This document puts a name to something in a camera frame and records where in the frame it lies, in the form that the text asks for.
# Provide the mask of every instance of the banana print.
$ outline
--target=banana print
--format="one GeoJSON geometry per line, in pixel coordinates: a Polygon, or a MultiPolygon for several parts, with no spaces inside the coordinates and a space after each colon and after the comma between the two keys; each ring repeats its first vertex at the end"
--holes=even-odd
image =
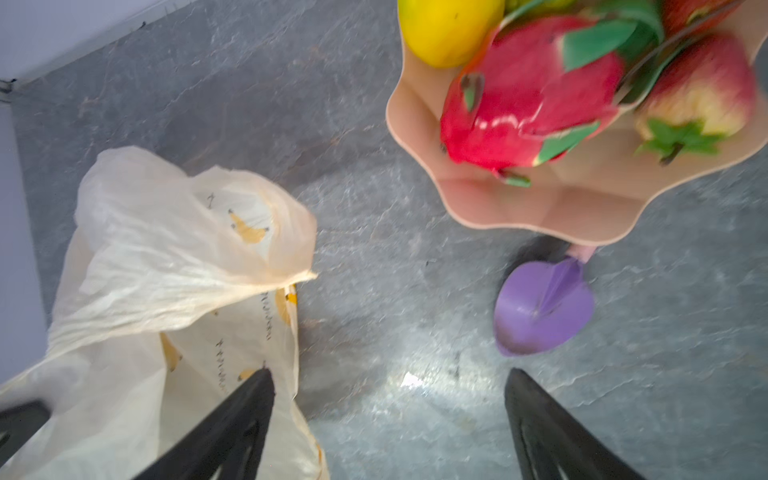
{"type": "Polygon", "coordinates": [[[183,357],[165,333],[160,334],[160,342],[163,344],[163,355],[165,355],[165,364],[168,366],[168,371],[173,372],[179,366],[179,362],[183,357]]]}
{"type": "Polygon", "coordinates": [[[232,228],[243,238],[245,243],[251,245],[252,243],[259,243],[266,237],[266,228],[252,228],[248,227],[242,218],[238,217],[231,209],[229,211],[230,218],[234,222],[232,228]]]}
{"type": "Polygon", "coordinates": [[[245,382],[245,381],[246,381],[246,380],[248,380],[248,379],[250,378],[250,376],[251,376],[251,375],[253,375],[254,373],[256,373],[256,370],[252,370],[252,369],[245,369],[245,370],[243,370],[242,372],[240,372],[240,374],[237,376],[237,381],[238,381],[238,382],[245,382]]]}
{"type": "Polygon", "coordinates": [[[298,305],[299,299],[296,296],[296,286],[290,285],[287,290],[284,288],[275,291],[275,305],[277,305],[277,312],[280,314],[280,318],[283,322],[290,326],[290,313],[288,312],[288,303],[292,303],[294,306],[298,305]]]}

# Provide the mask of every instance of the plastic bag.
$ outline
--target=plastic bag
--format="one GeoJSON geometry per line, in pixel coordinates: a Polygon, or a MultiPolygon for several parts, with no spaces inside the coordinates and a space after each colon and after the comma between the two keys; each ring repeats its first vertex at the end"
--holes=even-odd
{"type": "Polygon", "coordinates": [[[52,355],[184,328],[315,277],[313,215],[250,172],[213,167],[189,178],[140,148],[107,150],[81,182],[74,218],[94,256],[79,289],[56,298],[52,355]]]}
{"type": "Polygon", "coordinates": [[[51,420],[0,477],[131,478],[266,366],[276,399],[258,479],[328,478],[293,401],[291,284],[315,276],[312,214],[250,172],[190,178],[126,147],[99,155],[75,219],[48,355],[0,387],[0,408],[43,399],[51,420]]]}

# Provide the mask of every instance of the dragon fruit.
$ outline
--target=dragon fruit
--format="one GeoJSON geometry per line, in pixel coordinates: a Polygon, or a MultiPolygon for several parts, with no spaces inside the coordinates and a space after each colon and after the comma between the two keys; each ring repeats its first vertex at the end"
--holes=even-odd
{"type": "Polygon", "coordinates": [[[625,65],[664,37],[650,0],[616,0],[588,15],[505,30],[538,3],[513,12],[488,35],[451,83],[440,121],[453,161],[522,186],[527,179],[507,169],[555,161],[626,110],[614,102],[625,65]]]}

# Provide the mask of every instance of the yellow fruit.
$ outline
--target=yellow fruit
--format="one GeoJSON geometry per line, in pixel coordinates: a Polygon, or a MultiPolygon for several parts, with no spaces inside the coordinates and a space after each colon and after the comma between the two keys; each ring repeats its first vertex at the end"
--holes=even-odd
{"type": "Polygon", "coordinates": [[[505,0],[398,0],[406,44],[432,67],[458,67],[504,17],[505,0]]]}
{"type": "MultiPolygon", "coordinates": [[[[507,0],[506,12],[509,13],[512,10],[515,10],[517,7],[525,5],[530,1],[531,0],[507,0]]],[[[568,7],[573,5],[575,2],[576,0],[549,0],[549,2],[544,2],[543,4],[531,10],[529,15],[539,17],[542,15],[565,12],[568,10],[568,7]]]]}

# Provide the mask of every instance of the pink bowl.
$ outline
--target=pink bowl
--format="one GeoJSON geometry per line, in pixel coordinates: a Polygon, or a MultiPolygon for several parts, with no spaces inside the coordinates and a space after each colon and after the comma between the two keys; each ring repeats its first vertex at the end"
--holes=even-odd
{"type": "MultiPolygon", "coordinates": [[[[754,62],[768,37],[768,0],[747,0],[718,29],[740,38],[754,62]]],[[[641,139],[627,114],[563,160],[517,169],[531,178],[531,188],[510,187],[442,153],[439,119],[460,69],[430,67],[402,45],[402,75],[386,109],[389,131],[435,182],[446,210],[467,227],[526,228],[572,243],[607,245],[626,236],[657,195],[738,164],[768,143],[763,92],[755,117],[721,144],[720,154],[681,155],[669,167],[660,167],[653,154],[634,154],[641,139]]]]}

